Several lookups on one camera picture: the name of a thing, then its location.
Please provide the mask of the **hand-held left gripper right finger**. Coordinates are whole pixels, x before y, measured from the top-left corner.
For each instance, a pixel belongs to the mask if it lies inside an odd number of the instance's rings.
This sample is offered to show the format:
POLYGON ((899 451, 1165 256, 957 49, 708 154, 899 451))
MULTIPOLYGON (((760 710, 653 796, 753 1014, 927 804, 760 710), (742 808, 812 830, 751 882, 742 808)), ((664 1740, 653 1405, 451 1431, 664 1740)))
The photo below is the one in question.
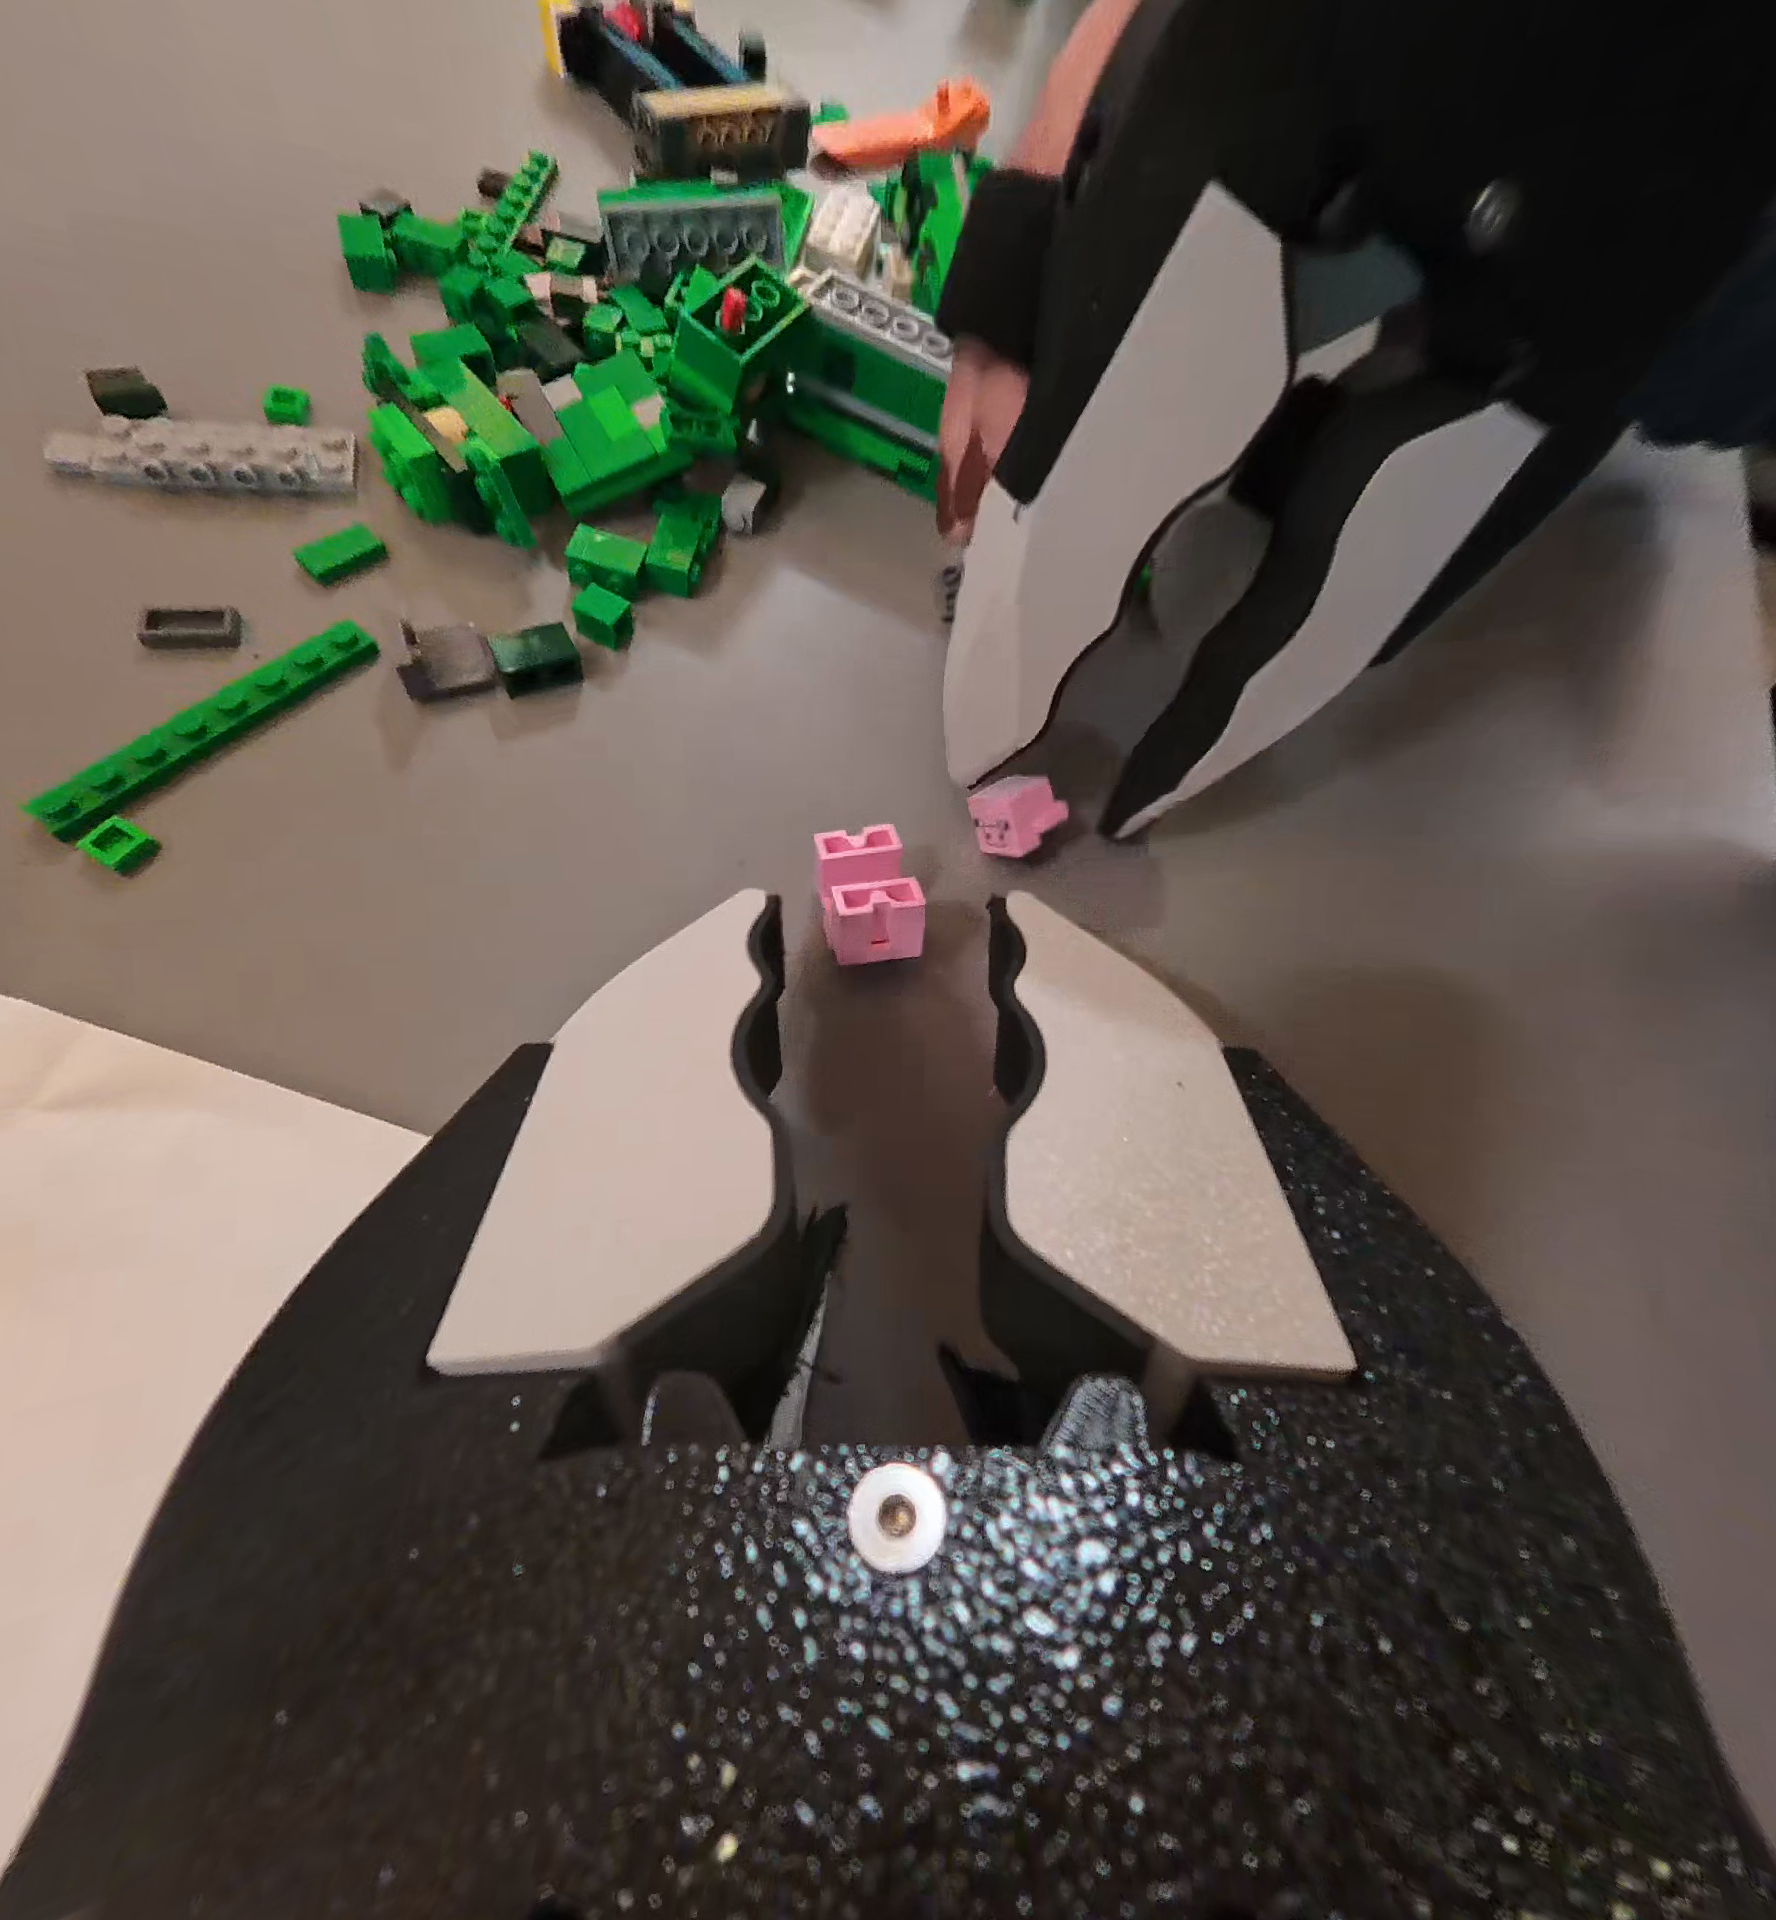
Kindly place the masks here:
POLYGON ((1000 1129, 978 1313, 1025 1405, 1124 1381, 1340 1386, 1357 1349, 1228 1051, 1156 973, 1045 898, 989 903, 1000 1129))

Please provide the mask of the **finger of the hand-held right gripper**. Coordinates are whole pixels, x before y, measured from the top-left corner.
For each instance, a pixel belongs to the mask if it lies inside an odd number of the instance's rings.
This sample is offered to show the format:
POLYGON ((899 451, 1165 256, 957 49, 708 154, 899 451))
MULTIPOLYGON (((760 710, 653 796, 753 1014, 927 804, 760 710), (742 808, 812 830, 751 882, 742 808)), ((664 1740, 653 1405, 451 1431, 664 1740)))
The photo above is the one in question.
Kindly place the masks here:
POLYGON ((1133 567, 1236 467, 1288 380, 1282 244, 1207 185, 1041 493, 992 479, 982 494, 945 667, 950 780, 975 788, 1046 730, 1133 567))
POLYGON ((1381 656, 1546 439, 1432 374, 1330 386, 1245 595, 1199 640, 1099 829, 1124 840, 1327 708, 1381 656))

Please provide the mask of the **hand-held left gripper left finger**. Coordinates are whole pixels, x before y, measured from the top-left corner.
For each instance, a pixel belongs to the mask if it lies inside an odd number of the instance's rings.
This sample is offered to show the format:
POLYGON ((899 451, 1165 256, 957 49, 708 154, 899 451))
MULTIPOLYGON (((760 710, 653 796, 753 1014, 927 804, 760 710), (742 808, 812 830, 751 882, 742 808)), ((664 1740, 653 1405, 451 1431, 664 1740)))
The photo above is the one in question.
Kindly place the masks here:
POLYGON ((445 1381, 670 1376, 738 1420, 796 1388, 836 1265, 779 1113, 783 898, 748 887, 556 1030, 425 1350, 445 1381))

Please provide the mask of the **pink brick assembly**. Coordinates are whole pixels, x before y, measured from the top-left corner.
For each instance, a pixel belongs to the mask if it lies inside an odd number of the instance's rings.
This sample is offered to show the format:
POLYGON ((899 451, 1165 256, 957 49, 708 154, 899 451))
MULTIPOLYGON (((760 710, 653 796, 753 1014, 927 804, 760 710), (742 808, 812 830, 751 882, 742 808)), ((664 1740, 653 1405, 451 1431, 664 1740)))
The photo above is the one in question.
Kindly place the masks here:
POLYGON ((894 825, 825 829, 812 837, 814 885, 826 947, 845 970, 914 962, 924 955, 927 896, 905 873, 894 825))

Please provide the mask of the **pink pig head brick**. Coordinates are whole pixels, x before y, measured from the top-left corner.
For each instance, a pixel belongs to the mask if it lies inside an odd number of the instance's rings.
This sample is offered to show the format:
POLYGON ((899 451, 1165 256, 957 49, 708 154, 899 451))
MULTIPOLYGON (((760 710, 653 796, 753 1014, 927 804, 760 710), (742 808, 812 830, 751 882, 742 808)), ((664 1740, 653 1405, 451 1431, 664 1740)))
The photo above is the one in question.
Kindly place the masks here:
POLYGON ((1046 776, 989 780, 967 796, 978 853, 998 861, 1028 861, 1068 827, 1071 808, 1046 776))

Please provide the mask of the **grey desk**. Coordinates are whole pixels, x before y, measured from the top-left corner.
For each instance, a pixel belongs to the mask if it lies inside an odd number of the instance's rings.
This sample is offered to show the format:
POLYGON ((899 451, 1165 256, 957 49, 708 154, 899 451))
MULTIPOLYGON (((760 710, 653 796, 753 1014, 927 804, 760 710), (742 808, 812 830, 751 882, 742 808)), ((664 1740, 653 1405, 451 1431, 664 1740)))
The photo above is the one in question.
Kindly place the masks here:
MULTIPOLYGON (((524 1042, 727 894, 785 894, 783 1093, 804 1193, 851 1206, 814 1434, 963 1434, 991 1086, 984 903, 945 771, 930 513, 812 447, 694 602, 580 691, 420 708, 360 670, 143 806, 100 875, 23 813, 219 686, 136 640, 233 605, 271 656, 351 617, 561 617, 554 558, 354 509, 73 483, 86 368, 250 420, 275 383, 363 420, 338 212, 462 209, 486 164, 620 170, 535 4, 0 4, 0 994, 433 1132, 524 1042), (389 561, 314 586, 363 522, 389 561), (841 969, 814 835, 894 825, 912 962, 841 969)), ((1485 1285, 1645 1529, 1776 1519, 1776 766, 1741 475, 1629 445, 1455 618, 1236 780, 1121 847, 1117 759, 1235 589, 1174 528, 1154 627, 1068 684, 1037 760, 1078 808, 1019 877, 1256 1047, 1485 1285)))

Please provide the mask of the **person's right hand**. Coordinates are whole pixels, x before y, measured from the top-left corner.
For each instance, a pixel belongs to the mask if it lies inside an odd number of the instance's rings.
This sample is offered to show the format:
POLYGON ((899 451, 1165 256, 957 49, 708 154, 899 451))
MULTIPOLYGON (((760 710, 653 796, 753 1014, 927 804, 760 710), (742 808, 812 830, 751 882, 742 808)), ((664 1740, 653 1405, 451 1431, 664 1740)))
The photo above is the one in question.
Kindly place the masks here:
POLYGON ((941 303, 953 347, 941 425, 937 519, 953 547, 973 539, 980 500, 1028 399, 1046 254, 1068 164, 1095 90, 1140 7, 1090 4, 1050 63, 1037 107, 969 203, 941 303))

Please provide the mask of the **grey wide studded plate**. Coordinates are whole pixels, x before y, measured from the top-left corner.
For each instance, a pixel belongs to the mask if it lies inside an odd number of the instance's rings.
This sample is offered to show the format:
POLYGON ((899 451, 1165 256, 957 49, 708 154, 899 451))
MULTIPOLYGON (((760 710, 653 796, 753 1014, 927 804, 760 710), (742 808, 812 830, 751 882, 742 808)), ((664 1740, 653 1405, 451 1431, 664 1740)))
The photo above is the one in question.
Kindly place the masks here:
POLYGON ((947 380, 954 365, 953 340, 906 300, 841 269, 796 269, 793 288, 819 325, 858 348, 869 348, 912 373, 947 380))
POLYGON ((760 260, 788 272, 786 201, 776 183, 661 180, 595 198, 613 287, 663 296, 684 274, 727 277, 760 260))

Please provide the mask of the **orange brick piece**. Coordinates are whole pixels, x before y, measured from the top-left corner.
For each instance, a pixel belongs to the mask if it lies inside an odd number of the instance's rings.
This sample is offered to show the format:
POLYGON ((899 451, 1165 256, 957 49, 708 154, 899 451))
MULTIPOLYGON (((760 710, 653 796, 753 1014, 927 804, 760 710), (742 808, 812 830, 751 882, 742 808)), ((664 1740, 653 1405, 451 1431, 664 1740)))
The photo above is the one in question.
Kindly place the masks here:
POLYGON ((914 108, 817 122, 808 157, 846 175, 886 175, 927 154, 973 154, 991 122, 980 84, 950 79, 914 108))

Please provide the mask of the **dark green brick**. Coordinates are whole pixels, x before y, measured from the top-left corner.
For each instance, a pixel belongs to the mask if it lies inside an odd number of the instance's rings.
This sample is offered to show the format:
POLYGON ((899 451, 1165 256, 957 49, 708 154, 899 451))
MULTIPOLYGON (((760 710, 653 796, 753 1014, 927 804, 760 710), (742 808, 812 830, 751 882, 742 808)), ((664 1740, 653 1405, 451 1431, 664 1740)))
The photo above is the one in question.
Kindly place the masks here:
POLYGON ((571 627, 561 621, 490 633, 486 645, 496 679, 511 700, 586 683, 582 651, 571 627))

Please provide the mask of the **grey angled brick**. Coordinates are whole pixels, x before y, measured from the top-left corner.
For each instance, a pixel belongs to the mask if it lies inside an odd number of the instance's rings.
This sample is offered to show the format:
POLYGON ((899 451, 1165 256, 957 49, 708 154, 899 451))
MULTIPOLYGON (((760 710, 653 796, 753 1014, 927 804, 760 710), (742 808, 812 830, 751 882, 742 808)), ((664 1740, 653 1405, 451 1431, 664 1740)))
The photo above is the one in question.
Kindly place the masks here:
POLYGON ((397 679, 417 706, 438 706, 496 693, 500 674, 490 639, 473 622, 398 622, 397 679))

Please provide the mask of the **pile of green bricks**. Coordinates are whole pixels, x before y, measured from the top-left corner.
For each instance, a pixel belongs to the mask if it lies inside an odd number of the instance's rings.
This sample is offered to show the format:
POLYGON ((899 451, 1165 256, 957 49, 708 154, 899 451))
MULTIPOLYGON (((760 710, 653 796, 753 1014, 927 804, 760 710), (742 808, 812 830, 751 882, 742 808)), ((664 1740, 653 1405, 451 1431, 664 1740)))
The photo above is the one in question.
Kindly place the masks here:
POLYGON ((724 535, 760 527, 781 493, 781 434, 934 502, 949 380, 834 336, 790 277, 841 271, 938 327, 991 175, 982 157, 927 154, 871 185, 783 177, 786 274, 747 258, 724 277, 689 271, 661 296, 610 282, 597 210, 546 215, 561 168, 545 152, 486 170, 484 203, 446 221, 375 192, 336 219, 351 287, 391 296, 427 282, 446 320, 406 351, 365 339, 386 484, 427 525, 527 551, 542 516, 584 525, 654 504, 645 558, 603 532, 571 536, 571 576, 622 598, 694 595, 724 535))

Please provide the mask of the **white paper sheet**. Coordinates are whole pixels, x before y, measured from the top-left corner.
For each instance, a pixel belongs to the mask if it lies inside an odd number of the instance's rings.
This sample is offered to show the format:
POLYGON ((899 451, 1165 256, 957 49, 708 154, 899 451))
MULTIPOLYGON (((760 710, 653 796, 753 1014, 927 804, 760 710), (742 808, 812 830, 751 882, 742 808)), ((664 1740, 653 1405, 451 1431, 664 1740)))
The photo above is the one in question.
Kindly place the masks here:
POLYGON ((423 1145, 0 996, 0 1879, 195 1434, 423 1145))

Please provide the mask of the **yellow and black brick build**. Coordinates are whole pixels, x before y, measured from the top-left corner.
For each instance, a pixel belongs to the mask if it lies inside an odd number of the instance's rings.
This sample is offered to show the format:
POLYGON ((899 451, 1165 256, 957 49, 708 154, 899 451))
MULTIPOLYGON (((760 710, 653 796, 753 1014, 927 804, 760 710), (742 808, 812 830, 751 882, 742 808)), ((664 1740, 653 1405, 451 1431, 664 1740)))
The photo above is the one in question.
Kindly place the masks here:
POLYGON ((648 183, 775 183, 804 172, 812 108, 771 81, 767 42, 738 53, 680 2, 541 2, 549 68, 627 129, 648 183))

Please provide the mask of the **long green studded plate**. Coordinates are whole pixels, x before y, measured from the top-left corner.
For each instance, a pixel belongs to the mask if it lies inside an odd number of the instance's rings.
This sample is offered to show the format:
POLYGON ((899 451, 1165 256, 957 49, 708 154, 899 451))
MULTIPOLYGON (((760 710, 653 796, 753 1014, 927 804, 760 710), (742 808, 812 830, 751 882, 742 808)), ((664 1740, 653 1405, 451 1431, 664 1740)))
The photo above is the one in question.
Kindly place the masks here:
POLYGON ((23 811, 53 838, 79 845, 126 806, 181 780, 379 656, 381 645, 366 628, 338 621, 28 799, 23 811))

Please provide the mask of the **long grey studded plate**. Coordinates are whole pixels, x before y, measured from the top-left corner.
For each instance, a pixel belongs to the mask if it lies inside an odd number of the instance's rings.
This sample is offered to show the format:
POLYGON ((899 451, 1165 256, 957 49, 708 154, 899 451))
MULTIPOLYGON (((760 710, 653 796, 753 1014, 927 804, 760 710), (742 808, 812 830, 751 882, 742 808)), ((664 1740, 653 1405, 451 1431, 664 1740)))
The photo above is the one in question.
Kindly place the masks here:
POLYGON ((41 457, 63 477, 164 494, 341 498, 359 484, 351 433, 294 425, 108 415, 49 434, 41 457))

